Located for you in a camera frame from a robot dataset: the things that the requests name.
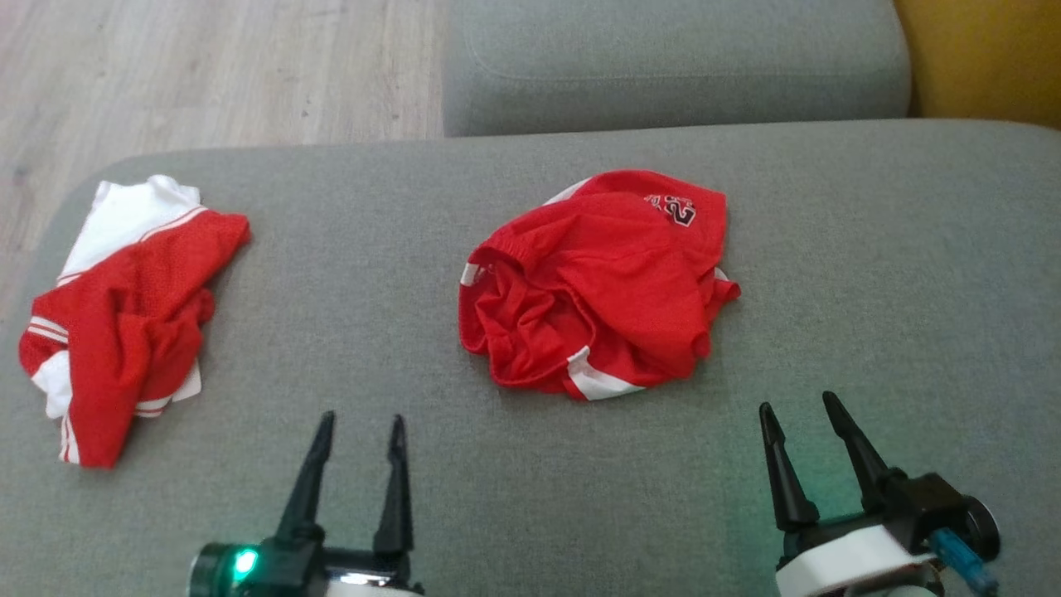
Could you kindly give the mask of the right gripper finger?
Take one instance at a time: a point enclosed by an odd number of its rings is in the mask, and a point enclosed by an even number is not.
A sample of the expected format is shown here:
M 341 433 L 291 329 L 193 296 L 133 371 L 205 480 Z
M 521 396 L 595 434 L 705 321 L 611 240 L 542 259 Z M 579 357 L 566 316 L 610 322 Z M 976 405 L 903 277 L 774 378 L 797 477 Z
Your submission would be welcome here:
M 886 485 L 905 480 L 907 474 L 901 468 L 887 466 L 879 450 L 865 437 L 864 431 L 860 431 L 836 393 L 823 392 L 822 401 L 827 417 L 837 437 L 845 443 L 856 480 L 859 482 L 860 507 L 864 513 L 884 512 L 888 507 Z
M 762 403 L 758 409 L 759 427 L 764 444 L 767 475 L 772 491 L 773 514 L 777 529 L 793 533 L 817 525 L 820 513 L 814 502 L 807 498 L 802 485 L 793 469 L 779 420 L 770 403 Z

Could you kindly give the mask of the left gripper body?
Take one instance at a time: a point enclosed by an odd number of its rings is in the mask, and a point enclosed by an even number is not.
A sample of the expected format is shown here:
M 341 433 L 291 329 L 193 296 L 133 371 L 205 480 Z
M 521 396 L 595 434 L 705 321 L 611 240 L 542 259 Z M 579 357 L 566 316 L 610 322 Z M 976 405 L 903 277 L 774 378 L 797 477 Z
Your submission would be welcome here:
M 412 579 L 412 544 L 393 551 L 353 551 L 327 547 L 323 564 L 328 583 L 325 596 L 424 596 Z

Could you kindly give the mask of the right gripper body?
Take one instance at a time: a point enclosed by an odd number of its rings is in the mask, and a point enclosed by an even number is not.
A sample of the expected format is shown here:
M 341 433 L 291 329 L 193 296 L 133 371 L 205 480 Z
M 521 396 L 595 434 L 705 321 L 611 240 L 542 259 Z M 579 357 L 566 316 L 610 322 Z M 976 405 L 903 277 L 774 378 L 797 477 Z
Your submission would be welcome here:
M 777 507 L 784 533 L 775 573 L 781 596 L 938 596 L 928 538 L 944 517 L 832 519 L 814 507 Z

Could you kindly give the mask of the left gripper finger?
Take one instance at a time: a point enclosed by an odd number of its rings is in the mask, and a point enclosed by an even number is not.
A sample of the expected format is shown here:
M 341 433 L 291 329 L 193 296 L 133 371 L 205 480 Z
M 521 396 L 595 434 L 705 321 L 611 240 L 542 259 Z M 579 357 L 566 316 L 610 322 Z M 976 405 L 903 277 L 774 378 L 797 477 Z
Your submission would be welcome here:
M 390 466 L 384 505 L 373 535 L 373 552 L 400 556 L 414 549 L 412 488 L 408 480 L 408 434 L 401 415 L 394 417 L 387 446 Z
M 321 412 L 318 427 L 306 453 L 296 482 L 283 510 L 274 540 L 283 548 L 321 544 L 325 530 L 317 522 L 321 501 L 323 469 L 331 456 L 335 412 Z

